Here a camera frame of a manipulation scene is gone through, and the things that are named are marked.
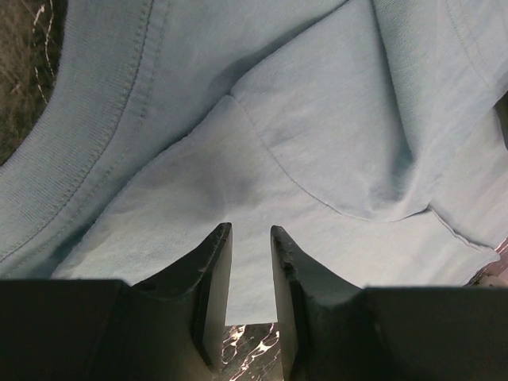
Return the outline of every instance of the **ribbed neckline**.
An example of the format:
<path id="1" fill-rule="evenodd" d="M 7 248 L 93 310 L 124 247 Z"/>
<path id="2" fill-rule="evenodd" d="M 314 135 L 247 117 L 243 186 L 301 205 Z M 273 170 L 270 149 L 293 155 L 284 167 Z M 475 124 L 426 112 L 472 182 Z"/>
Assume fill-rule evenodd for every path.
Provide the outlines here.
<path id="1" fill-rule="evenodd" d="M 0 167 L 0 266 L 47 229 L 115 134 L 140 64 L 152 0 L 70 2 L 53 96 Z"/>

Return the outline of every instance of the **black plastic part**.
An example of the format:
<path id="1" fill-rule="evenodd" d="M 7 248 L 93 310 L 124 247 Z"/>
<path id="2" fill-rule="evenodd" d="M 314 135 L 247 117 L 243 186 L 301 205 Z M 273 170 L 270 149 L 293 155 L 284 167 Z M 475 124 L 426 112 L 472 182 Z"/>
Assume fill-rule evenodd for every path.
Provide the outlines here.
<path id="1" fill-rule="evenodd" d="M 508 290 L 361 290 L 271 231 L 286 381 L 507 380 Z"/>
<path id="2" fill-rule="evenodd" d="M 0 282 L 0 380 L 211 380 L 221 344 L 231 225 L 145 281 Z"/>

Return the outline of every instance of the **wrinkled fabric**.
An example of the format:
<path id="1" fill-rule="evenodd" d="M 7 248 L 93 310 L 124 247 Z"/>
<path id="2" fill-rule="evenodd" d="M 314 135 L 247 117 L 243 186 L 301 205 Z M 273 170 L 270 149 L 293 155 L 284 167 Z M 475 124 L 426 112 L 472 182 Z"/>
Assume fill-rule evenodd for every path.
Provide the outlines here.
<path id="1" fill-rule="evenodd" d="M 138 34 L 118 22 L 80 26 L 83 43 L 66 37 L 56 100 L 0 172 L 4 276 L 134 283 L 231 221 L 227 320 L 237 324 L 275 320 L 271 225 L 361 286 L 464 284 L 497 258 L 508 156 L 491 110 L 508 90 L 508 5 L 135 3 L 146 18 L 109 11 Z M 103 7 L 73 6 L 69 25 Z M 71 98 L 59 120 L 65 81 L 77 97 L 90 70 L 66 52 L 98 36 L 109 48 L 137 41 L 122 53 L 137 69 L 101 53 L 100 76 L 119 80 Z M 62 143 L 50 137 L 64 132 L 52 159 Z M 31 176 L 33 193 L 22 186 Z M 471 204 L 481 187 L 471 180 L 498 190 L 493 203 Z"/>

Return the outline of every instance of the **t-shirt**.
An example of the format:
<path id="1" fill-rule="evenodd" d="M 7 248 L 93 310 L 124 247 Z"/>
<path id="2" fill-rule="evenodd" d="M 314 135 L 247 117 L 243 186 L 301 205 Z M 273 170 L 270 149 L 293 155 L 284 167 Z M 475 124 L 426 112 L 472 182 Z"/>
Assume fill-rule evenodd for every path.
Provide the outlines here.
<path id="1" fill-rule="evenodd" d="M 233 223 L 226 324 L 274 321 L 269 233 L 365 285 L 460 285 L 508 235 L 508 4 L 69 5 L 0 170 L 4 277 L 135 283 Z"/>

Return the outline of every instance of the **stitched seam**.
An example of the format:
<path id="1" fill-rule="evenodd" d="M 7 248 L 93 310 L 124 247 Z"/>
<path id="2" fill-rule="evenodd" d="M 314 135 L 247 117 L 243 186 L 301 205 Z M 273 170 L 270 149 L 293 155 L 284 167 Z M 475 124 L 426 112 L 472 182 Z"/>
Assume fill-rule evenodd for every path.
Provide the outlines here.
<path id="1" fill-rule="evenodd" d="M 452 8 L 450 6 L 450 1 L 449 0 L 446 0 L 446 8 L 448 10 L 448 17 L 450 18 L 450 21 L 452 22 L 453 30 L 455 31 L 455 34 L 456 34 L 457 38 L 459 39 L 460 45 L 462 46 L 462 50 L 464 51 L 466 57 L 468 58 L 469 64 L 471 65 L 472 69 L 475 71 L 476 75 L 479 76 L 479 78 L 485 84 L 485 86 L 487 86 L 487 88 L 490 89 L 491 86 L 487 83 L 485 78 L 480 74 L 480 72 L 479 72 L 478 68 L 476 67 L 473 59 L 469 55 L 468 50 L 466 49 L 466 44 L 464 43 L 464 39 L 462 37 L 462 34 L 459 32 L 459 29 L 458 29 L 457 24 L 456 24 L 456 20 L 453 17 Z"/>
<path id="2" fill-rule="evenodd" d="M 157 42 L 157 50 L 156 50 L 156 56 L 155 56 L 155 59 L 154 59 L 154 66 L 153 66 L 153 69 L 152 69 L 152 74 L 151 74 L 150 82 L 149 82 L 149 85 L 148 85 L 147 95 L 146 95 L 146 98 L 144 100 L 143 108 L 141 109 L 140 124 L 138 126 L 137 131 L 142 129 L 142 127 L 144 125 L 144 122 L 145 122 L 146 114 L 148 112 L 148 101 L 151 98 L 152 91 L 153 91 L 153 84 L 155 83 L 156 73 L 157 73 L 157 71 L 159 69 L 159 65 L 160 65 L 160 51 L 161 51 L 161 47 L 162 47 L 162 41 L 164 40 L 164 35 L 165 35 L 165 30 L 166 30 L 166 24 L 167 24 L 167 13 L 169 11 L 169 8 L 170 8 L 170 3 L 167 4 L 166 10 L 165 10 L 165 13 L 164 13 L 164 21 L 163 21 L 163 24 L 162 24 L 162 27 L 161 27 L 160 38 L 159 38 L 159 41 Z M 33 254 L 27 255 L 18 265 L 16 265 L 12 270 L 10 270 L 6 274 L 7 278 L 9 278 L 10 275 L 12 275 L 13 272 L 15 272 L 18 268 L 22 267 L 31 258 L 36 256 L 40 252 L 44 251 L 56 238 L 60 237 L 67 229 L 69 229 L 69 227 L 71 226 L 72 222 L 75 221 L 75 219 L 78 217 L 80 212 L 87 206 L 88 200 L 90 200 L 94 196 L 94 194 L 101 187 L 101 185 L 104 184 L 107 181 L 107 179 L 112 175 L 113 171 L 124 160 L 124 158 L 126 157 L 127 153 L 129 153 L 129 150 L 132 147 L 133 147 L 133 143 L 131 142 L 131 144 L 129 146 L 127 146 L 127 148 L 123 151 L 123 153 L 121 154 L 120 158 L 114 163 L 114 165 L 102 177 L 102 180 L 94 186 L 92 191 L 88 194 L 88 196 L 83 201 L 82 205 L 72 215 L 71 220 L 55 236 L 50 238 L 48 240 L 48 242 L 44 246 L 42 246 L 39 250 L 37 250 Z"/>
<path id="3" fill-rule="evenodd" d="M 144 41 L 146 38 L 146 30 L 148 27 L 148 23 L 145 24 L 142 21 L 148 14 L 150 14 L 150 11 L 152 8 L 152 1 L 153 0 L 151 0 L 151 1 L 146 0 L 145 1 L 143 12 L 141 13 L 140 18 L 139 18 L 140 26 L 138 27 L 138 30 L 135 34 L 135 37 L 137 39 L 136 45 L 141 44 L 141 46 L 140 46 L 141 51 L 144 46 Z M 143 40 L 138 42 L 138 39 L 142 38 L 143 35 L 144 35 Z M 100 141 L 99 146 L 102 146 L 102 148 L 94 150 L 92 157 L 88 160 L 87 164 L 84 167 L 82 167 L 81 169 L 79 169 L 79 173 L 77 174 L 76 177 L 73 178 L 74 182 L 71 185 L 71 187 L 67 190 L 67 192 L 62 196 L 62 198 L 56 204 L 52 205 L 52 207 L 54 209 L 50 212 L 51 217 L 47 221 L 41 222 L 34 230 L 32 230 L 32 232 L 23 236 L 23 238 L 21 238 L 16 244 L 12 244 L 7 249 L 0 252 L 0 256 L 2 256 L 2 258 L 0 259 L 0 263 L 3 262 L 4 260 L 6 260 L 7 258 L 11 257 L 17 250 L 19 250 L 25 244 L 30 242 L 41 230 L 43 230 L 46 226 L 48 226 L 58 216 L 58 214 L 64 209 L 64 207 L 69 203 L 72 196 L 81 188 L 86 177 L 90 174 L 91 170 L 93 169 L 94 165 L 97 163 L 100 156 L 107 149 L 107 147 L 109 146 L 110 142 L 112 141 L 112 139 L 117 131 L 117 127 L 120 123 L 121 115 L 125 111 L 127 102 L 129 100 L 129 96 L 132 93 L 134 83 L 136 82 L 135 78 L 137 77 L 137 72 L 139 70 L 140 57 L 141 57 L 141 54 L 138 53 L 137 49 L 136 49 L 136 52 L 134 53 L 133 57 L 131 58 L 131 61 L 134 61 L 134 62 L 129 65 L 130 66 L 129 77 L 130 78 L 133 77 L 134 80 L 132 80 L 131 83 L 126 82 L 124 85 L 125 86 L 124 92 L 121 94 L 121 99 L 123 102 L 119 105 L 117 111 L 113 115 L 112 121 L 110 122 L 111 125 L 114 125 L 115 121 L 116 121 L 116 125 L 114 125 L 112 128 L 109 127 L 108 129 L 111 130 L 111 134 L 109 136 L 106 136 L 106 138 L 104 140 Z"/>
<path id="4" fill-rule="evenodd" d="M 485 244 L 480 244 L 480 243 L 477 243 L 477 242 L 474 242 L 474 241 L 471 241 L 469 239 L 467 239 L 465 236 L 463 236 L 462 234 L 458 233 L 452 226 L 450 226 L 445 220 L 444 218 L 442 218 L 439 213 L 433 209 L 431 206 L 428 206 L 427 207 L 427 210 L 432 212 L 434 214 L 434 216 L 436 216 L 436 219 L 457 239 L 459 239 L 460 241 L 462 241 L 463 244 L 465 244 L 466 246 L 468 246 L 469 248 L 473 248 L 475 249 L 477 252 L 482 252 L 483 250 L 485 249 L 488 249 L 488 250 L 494 250 L 493 248 L 491 248 L 490 246 L 486 246 Z"/>
<path id="5" fill-rule="evenodd" d="M 326 202 L 320 200 L 319 198 L 317 198 L 316 196 L 314 196 L 313 194 L 311 194 L 308 190 L 306 190 L 304 187 L 302 187 L 295 179 L 293 179 L 291 177 L 291 175 L 289 173 L 287 173 L 286 169 L 284 169 L 284 167 L 282 166 L 282 164 L 277 160 L 277 158 L 275 157 L 275 155 L 273 154 L 273 152 L 271 151 L 271 149 L 268 148 L 268 146 L 265 144 L 264 140 L 261 138 L 256 126 L 254 125 L 254 122 L 250 116 L 250 114 L 247 112 L 247 110 L 242 106 L 242 104 L 233 96 L 233 95 L 229 95 L 234 101 L 235 103 L 241 108 L 241 110 L 243 111 L 244 115 L 246 116 L 249 124 L 251 125 L 252 129 L 254 130 L 254 133 L 256 134 L 257 138 L 260 140 L 260 143 L 261 145 L 263 146 L 263 148 L 268 152 L 268 154 L 271 156 L 271 158 L 277 163 L 277 165 L 279 166 L 280 170 L 284 173 L 284 175 L 286 175 L 286 177 L 292 182 L 294 183 L 301 191 L 303 191 L 304 193 L 306 193 L 307 195 L 309 195 L 311 198 L 313 198 L 314 200 L 316 200 L 317 202 L 319 202 L 320 204 L 322 204 L 323 206 L 326 206 L 327 208 L 331 209 L 332 211 L 334 211 L 335 213 L 338 213 L 340 214 L 341 216 L 345 216 L 345 217 L 350 217 L 350 218 L 355 218 L 356 220 L 361 220 L 361 221 L 369 221 L 369 222 L 372 222 L 371 220 L 368 220 L 366 218 L 361 218 L 361 217 L 357 217 L 357 216 L 350 216 L 348 214 L 344 214 L 342 212 L 340 212 L 339 210 L 335 209 L 333 206 L 331 206 L 330 204 L 327 204 Z"/>

